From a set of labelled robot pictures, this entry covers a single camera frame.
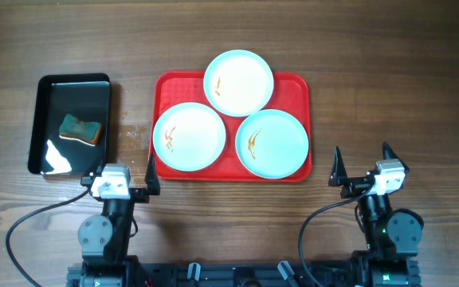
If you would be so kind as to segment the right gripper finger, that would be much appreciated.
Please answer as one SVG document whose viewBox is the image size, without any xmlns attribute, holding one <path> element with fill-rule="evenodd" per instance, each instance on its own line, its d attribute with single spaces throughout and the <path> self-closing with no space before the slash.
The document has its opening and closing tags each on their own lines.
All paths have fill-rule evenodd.
<svg viewBox="0 0 459 287">
<path fill-rule="evenodd" d="M 405 172 L 410 171 L 410 168 L 396 155 L 386 141 L 382 143 L 382 155 L 384 159 L 397 159 L 402 164 Z"/>
<path fill-rule="evenodd" d="M 343 158 L 338 146 L 335 147 L 334 151 L 334 162 L 329 175 L 328 186 L 340 187 L 347 184 L 347 172 L 343 163 Z"/>
</svg>

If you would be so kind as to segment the light blue plate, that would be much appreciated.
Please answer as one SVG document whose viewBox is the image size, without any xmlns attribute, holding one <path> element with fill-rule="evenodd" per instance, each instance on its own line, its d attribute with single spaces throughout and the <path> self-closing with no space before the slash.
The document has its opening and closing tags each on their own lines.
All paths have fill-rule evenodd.
<svg viewBox="0 0 459 287">
<path fill-rule="evenodd" d="M 186 102 L 167 109 L 153 129 L 155 153 L 177 171 L 199 171 L 216 161 L 226 145 L 226 127 L 210 107 Z"/>
<path fill-rule="evenodd" d="M 235 135 L 235 150 L 244 168 L 263 179 L 293 175 L 308 157 L 309 139 L 291 114 L 265 109 L 247 117 Z"/>
<path fill-rule="evenodd" d="M 274 90 L 268 63 L 243 49 L 215 57 L 203 77 L 206 99 L 220 113 L 232 117 L 250 116 L 267 105 Z"/>
</svg>

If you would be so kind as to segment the green and orange sponge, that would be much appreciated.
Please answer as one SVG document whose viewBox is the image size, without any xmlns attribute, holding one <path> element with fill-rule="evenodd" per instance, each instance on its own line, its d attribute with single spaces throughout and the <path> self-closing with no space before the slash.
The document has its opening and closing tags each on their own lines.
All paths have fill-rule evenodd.
<svg viewBox="0 0 459 287">
<path fill-rule="evenodd" d="M 59 137 L 95 146 L 99 142 L 102 127 L 99 122 L 83 121 L 71 114 L 67 114 L 59 127 Z"/>
</svg>

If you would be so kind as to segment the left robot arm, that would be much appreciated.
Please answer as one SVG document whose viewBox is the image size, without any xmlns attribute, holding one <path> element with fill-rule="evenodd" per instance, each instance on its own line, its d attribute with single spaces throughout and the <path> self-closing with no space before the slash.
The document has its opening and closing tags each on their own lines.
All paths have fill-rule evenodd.
<svg viewBox="0 0 459 287">
<path fill-rule="evenodd" d="M 78 230 L 82 249 L 82 264 L 68 269 L 67 286 L 124 287 L 152 286 L 151 277 L 128 246 L 137 227 L 135 204 L 148 203 L 152 195 L 160 194 L 155 155 L 150 154 L 145 175 L 145 187 L 131 187 L 129 167 L 115 163 L 99 166 L 83 175 L 81 185 L 103 203 L 102 212 L 85 219 Z"/>
</svg>

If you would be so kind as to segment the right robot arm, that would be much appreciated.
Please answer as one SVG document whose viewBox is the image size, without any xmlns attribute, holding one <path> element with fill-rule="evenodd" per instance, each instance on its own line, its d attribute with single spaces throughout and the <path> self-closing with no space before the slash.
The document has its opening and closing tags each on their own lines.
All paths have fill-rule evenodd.
<svg viewBox="0 0 459 287">
<path fill-rule="evenodd" d="M 403 188 L 410 169 L 388 143 L 382 144 L 383 159 L 362 177 L 349 177 L 338 148 L 328 180 L 341 187 L 342 199 L 357 202 L 356 217 L 365 236 L 366 250 L 331 267 L 325 275 L 330 286 L 420 286 L 418 244 L 424 222 L 420 215 L 405 208 L 394 210 L 389 195 Z"/>
</svg>

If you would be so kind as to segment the black rectangular tray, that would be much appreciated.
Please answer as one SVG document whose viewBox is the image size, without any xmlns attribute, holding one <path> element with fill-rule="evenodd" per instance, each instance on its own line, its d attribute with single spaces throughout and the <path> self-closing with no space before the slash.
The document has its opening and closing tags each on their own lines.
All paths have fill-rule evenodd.
<svg viewBox="0 0 459 287">
<path fill-rule="evenodd" d="M 84 174 L 105 164 L 112 86 L 105 73 L 42 77 L 37 85 L 27 168 L 35 175 Z M 101 124 L 98 143 L 62 139 L 60 126 L 71 115 Z"/>
</svg>

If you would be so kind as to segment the red plastic tray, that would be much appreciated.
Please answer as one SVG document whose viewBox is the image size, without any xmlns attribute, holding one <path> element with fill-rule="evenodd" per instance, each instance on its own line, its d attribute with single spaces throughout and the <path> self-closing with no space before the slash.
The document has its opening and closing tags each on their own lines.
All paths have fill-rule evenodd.
<svg viewBox="0 0 459 287">
<path fill-rule="evenodd" d="M 152 124 L 169 108 L 184 102 L 197 102 L 210 106 L 203 88 L 203 71 L 168 71 L 156 82 Z M 274 73 L 274 90 L 266 109 L 278 109 L 296 117 L 307 134 L 311 134 L 309 87 L 304 78 L 295 73 Z M 154 144 L 149 152 L 155 156 L 158 176 L 165 180 L 263 182 L 240 162 L 235 150 L 235 135 L 244 120 L 222 114 L 226 128 L 226 145 L 221 155 L 208 167 L 200 171 L 177 171 L 168 167 L 157 155 Z"/>
</svg>

